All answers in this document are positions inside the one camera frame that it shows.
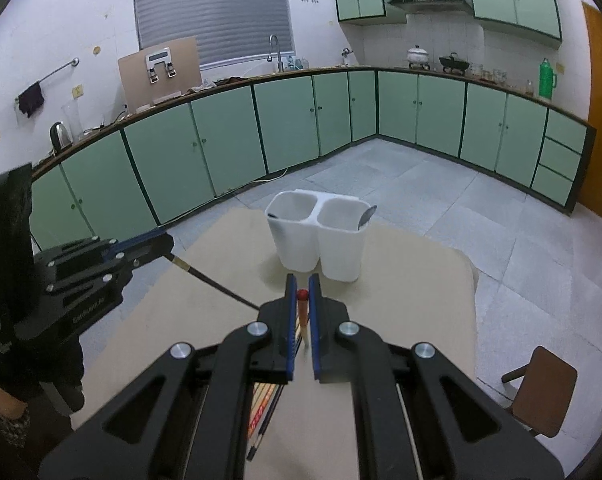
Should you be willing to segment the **person's patterned sleeve forearm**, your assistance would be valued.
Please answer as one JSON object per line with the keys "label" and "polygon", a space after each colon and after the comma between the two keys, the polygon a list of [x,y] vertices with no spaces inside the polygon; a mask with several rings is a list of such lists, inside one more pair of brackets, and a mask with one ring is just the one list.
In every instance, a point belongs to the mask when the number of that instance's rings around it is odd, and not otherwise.
{"label": "person's patterned sleeve forearm", "polygon": [[0,434],[12,448],[24,448],[31,426],[28,404],[0,388]]}

